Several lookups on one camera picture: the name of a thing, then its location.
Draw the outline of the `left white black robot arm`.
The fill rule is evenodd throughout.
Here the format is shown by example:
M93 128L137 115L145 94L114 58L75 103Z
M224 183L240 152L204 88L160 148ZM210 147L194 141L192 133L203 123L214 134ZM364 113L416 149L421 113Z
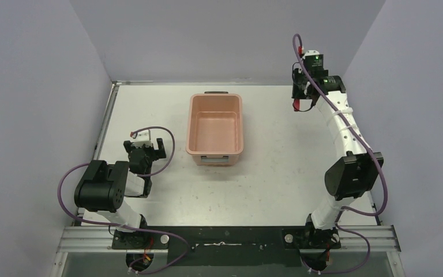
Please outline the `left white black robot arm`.
M114 229L113 249L173 251L183 245L189 251L220 245L265 249L273 244L291 248L302 235L302 226L148 226L145 216L134 211L125 199L147 198L155 175L153 164L159 159L172 160L162 138L157 138L156 144L152 144L149 129L133 133L123 142L126 161L92 160L76 186L75 205L103 215L105 225Z

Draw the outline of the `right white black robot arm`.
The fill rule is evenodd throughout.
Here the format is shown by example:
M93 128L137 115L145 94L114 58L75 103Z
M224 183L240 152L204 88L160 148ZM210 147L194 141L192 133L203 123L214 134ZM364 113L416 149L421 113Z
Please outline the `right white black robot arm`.
M311 70L311 74L325 97L321 97L302 69L293 68L293 108L300 111L300 101L311 100L310 107L316 108L326 120L337 161L324 175L326 195L307 217L302 238L294 240L303 249L339 248L335 224L351 203L371 190L384 158L381 153L373 152L363 139L341 78L329 76L320 66Z

